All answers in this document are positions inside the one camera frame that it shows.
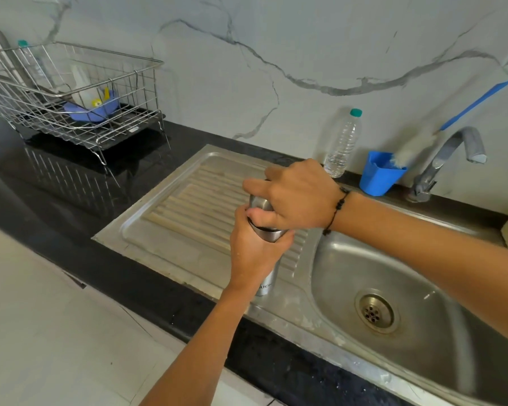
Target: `drain strainer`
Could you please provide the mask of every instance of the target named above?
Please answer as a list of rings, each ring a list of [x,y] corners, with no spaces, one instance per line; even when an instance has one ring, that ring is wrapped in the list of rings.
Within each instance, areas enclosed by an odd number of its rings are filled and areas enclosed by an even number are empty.
[[[359,295],[356,299],[356,311],[367,326],[378,332],[393,332],[397,327],[396,312],[379,294]]]

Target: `faucet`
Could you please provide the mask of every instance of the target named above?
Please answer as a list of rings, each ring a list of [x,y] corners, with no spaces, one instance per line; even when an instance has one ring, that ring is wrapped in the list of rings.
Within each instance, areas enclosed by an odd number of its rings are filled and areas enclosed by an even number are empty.
[[[484,143],[478,130],[474,127],[464,127],[453,134],[442,145],[425,170],[414,178],[414,184],[407,195],[407,201],[427,202],[431,198],[431,189],[437,183],[434,178],[444,163],[450,159],[454,151],[465,143],[467,161],[484,164],[488,160]]]

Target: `sink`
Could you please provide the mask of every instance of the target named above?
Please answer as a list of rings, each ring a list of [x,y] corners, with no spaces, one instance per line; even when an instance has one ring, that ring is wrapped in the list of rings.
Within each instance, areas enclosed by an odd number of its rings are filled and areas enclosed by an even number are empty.
[[[218,299],[233,211],[248,199],[241,182],[269,165],[207,145],[94,238]],[[296,231],[275,288],[246,315],[413,404],[508,406],[508,340],[413,268],[343,234]]]
[[[455,387],[447,310],[454,304],[403,263],[332,232],[316,250],[312,296],[321,314],[345,334],[391,362]]]

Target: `green bottle cap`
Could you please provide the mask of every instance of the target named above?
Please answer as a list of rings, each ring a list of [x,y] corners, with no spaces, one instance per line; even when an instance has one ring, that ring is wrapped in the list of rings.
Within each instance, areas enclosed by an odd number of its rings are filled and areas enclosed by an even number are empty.
[[[363,114],[363,111],[361,111],[359,108],[353,108],[352,111],[350,111],[350,115],[353,117],[361,117],[361,114]]]

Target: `backsplash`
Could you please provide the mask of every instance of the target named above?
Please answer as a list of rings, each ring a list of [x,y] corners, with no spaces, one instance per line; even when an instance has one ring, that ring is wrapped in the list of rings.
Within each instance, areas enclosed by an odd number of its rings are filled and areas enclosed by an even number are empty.
[[[321,159],[342,115],[361,108],[359,173],[368,150],[396,150],[418,124],[437,129],[508,79],[508,0],[61,1],[0,0],[0,29],[12,45],[162,59],[168,120],[294,156]],[[508,87],[440,141],[465,125],[488,162],[459,149],[432,192],[508,213]]]

